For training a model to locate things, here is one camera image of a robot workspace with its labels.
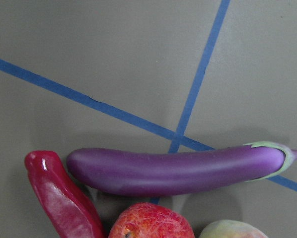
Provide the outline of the red toy chili pepper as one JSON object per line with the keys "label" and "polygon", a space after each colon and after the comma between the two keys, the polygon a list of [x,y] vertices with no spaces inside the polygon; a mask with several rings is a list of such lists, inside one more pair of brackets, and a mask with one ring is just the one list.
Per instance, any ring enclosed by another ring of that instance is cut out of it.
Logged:
{"label": "red toy chili pepper", "polygon": [[31,186],[60,237],[106,237],[93,203],[71,180],[56,152],[32,151],[24,163]]}

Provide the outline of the purple toy eggplant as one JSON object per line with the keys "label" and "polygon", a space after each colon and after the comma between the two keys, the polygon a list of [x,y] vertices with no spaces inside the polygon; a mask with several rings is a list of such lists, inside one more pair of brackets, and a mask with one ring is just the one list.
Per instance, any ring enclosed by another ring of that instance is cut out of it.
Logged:
{"label": "purple toy eggplant", "polygon": [[100,191],[160,197],[196,193],[276,176],[297,160],[297,150],[259,141],[237,147],[175,154],[83,148],[67,157],[69,172]]}

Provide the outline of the pink green toy peach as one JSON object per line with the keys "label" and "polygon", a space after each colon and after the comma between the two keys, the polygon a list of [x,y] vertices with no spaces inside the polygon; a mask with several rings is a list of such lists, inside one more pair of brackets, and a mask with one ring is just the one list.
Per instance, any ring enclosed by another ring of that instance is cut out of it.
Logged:
{"label": "pink green toy peach", "polygon": [[256,227],[235,220],[219,220],[208,224],[200,233],[200,238],[267,238]]}

